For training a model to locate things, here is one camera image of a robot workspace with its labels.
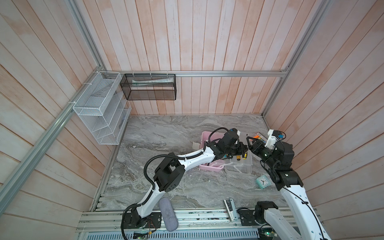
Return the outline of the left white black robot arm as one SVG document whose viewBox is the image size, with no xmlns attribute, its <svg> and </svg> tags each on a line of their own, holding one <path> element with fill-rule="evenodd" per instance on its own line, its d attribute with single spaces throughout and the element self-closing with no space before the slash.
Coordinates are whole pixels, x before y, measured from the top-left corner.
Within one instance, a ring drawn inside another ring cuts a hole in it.
<svg viewBox="0 0 384 240">
<path fill-rule="evenodd" d="M 185 155 L 157 155 L 149 159 L 144 166 L 144 176 L 151 184 L 149 190 L 138 203 L 128 206 L 122 215 L 121 230 L 138 229 L 149 225 L 148 216 L 151 215 L 156 204 L 163 195 L 175 189 L 184 174 L 203 164 L 210 164 L 224 157 L 237 157 L 243 159 L 248 156 L 248 146 L 240 141 L 240 132 L 237 129 L 224 127 L 226 130 L 222 138 L 212 140 L 210 134 L 203 147 L 195 152 Z"/>
</svg>

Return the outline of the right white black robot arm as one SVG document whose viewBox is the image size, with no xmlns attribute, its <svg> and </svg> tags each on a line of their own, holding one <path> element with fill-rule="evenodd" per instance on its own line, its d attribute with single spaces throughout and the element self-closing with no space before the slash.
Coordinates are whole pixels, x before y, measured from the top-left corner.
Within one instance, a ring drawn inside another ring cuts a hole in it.
<svg viewBox="0 0 384 240">
<path fill-rule="evenodd" d="M 287 202 L 299 229 L 295 230 L 277 205 L 269 201 L 257 203 L 256 222 L 269 225 L 282 240 L 329 240 L 301 178 L 291 167 L 295 155 L 293 146 L 273 135 L 266 142 L 251 137 L 247 137 L 247 142 L 249 150 L 261 159 L 261 166 Z"/>
</svg>

